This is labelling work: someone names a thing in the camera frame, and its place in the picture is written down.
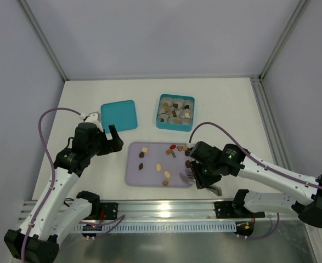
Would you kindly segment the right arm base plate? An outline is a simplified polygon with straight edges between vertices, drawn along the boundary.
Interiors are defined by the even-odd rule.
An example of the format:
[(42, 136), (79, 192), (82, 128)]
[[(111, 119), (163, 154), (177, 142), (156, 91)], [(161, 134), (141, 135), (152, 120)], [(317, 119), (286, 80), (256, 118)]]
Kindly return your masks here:
[(214, 202), (214, 212), (217, 219), (235, 219), (237, 214), (232, 206), (232, 201), (217, 201)]

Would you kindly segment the teal box lid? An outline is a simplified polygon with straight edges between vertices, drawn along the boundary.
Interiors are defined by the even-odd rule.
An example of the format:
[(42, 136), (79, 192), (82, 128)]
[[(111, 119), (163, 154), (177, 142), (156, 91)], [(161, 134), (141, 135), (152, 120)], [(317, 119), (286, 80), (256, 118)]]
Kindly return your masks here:
[(118, 132), (133, 130), (138, 127), (135, 103), (125, 100), (102, 104), (100, 107), (101, 125), (108, 129), (114, 125)]

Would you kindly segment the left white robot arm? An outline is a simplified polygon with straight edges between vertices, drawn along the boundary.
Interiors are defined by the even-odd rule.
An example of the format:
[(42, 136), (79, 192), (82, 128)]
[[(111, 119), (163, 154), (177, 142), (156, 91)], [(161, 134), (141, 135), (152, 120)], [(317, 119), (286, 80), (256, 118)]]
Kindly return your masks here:
[(69, 140), (71, 145), (60, 151), (53, 163), (53, 177), (25, 221), (17, 230), (8, 230), (4, 242), (12, 257), (22, 262), (53, 262), (64, 239), (83, 219), (100, 212), (100, 197), (81, 191), (65, 212), (59, 214), (65, 198), (95, 156), (122, 150), (114, 125), (109, 126), (111, 139), (91, 122), (80, 123)]

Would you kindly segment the metal tongs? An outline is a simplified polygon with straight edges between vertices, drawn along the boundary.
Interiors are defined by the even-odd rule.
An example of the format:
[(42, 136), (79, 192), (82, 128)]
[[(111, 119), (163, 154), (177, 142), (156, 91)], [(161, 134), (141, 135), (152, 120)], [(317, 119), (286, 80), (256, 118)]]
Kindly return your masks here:
[[(195, 177), (194, 177), (194, 175), (193, 175), (193, 173), (192, 173), (192, 171), (190, 169), (187, 169), (184, 174), (179, 173), (179, 177), (185, 184), (189, 184), (189, 185), (195, 185), (196, 184)], [(212, 192), (216, 196), (221, 197), (223, 195), (222, 189), (219, 186), (210, 185), (208, 187), (205, 187), (205, 189), (207, 191)]]

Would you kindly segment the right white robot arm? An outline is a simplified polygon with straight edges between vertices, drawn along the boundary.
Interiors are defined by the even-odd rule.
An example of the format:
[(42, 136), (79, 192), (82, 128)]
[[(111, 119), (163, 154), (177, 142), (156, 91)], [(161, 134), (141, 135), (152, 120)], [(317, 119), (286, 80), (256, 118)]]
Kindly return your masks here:
[(198, 189), (209, 188), (222, 177), (232, 175), (276, 190), (275, 193), (238, 190), (232, 207), (239, 217), (264, 212), (290, 214), (305, 224), (322, 228), (322, 175), (315, 178), (286, 170), (235, 144), (220, 150), (199, 141), (190, 148), (189, 156)]

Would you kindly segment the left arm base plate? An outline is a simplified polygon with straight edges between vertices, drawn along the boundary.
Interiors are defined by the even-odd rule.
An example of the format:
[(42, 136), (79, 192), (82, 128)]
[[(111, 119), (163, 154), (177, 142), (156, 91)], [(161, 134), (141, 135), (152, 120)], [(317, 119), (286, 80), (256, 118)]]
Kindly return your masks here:
[(100, 221), (115, 220), (118, 217), (118, 203), (101, 202), (98, 219)]

